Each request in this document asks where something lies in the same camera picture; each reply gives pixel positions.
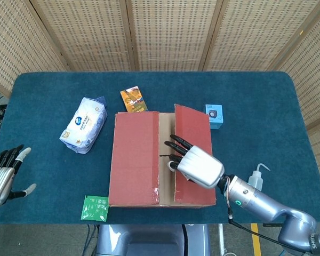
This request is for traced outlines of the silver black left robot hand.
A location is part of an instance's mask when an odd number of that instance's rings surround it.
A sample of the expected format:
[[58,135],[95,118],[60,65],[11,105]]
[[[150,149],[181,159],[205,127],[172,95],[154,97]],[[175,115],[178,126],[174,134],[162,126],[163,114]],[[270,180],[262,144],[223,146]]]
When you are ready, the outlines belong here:
[[23,160],[31,152],[31,148],[23,145],[4,150],[0,153],[0,206],[6,201],[30,195],[37,187],[33,183],[22,191],[12,191],[12,185]]

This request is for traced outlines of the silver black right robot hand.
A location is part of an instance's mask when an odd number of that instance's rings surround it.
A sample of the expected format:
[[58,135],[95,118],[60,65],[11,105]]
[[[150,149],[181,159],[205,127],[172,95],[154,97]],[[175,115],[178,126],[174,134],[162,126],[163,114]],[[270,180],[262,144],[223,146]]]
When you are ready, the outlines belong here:
[[215,188],[225,173],[223,164],[200,147],[190,144],[185,139],[172,134],[173,141],[164,144],[177,154],[169,154],[168,168],[179,171],[182,175],[204,188]]

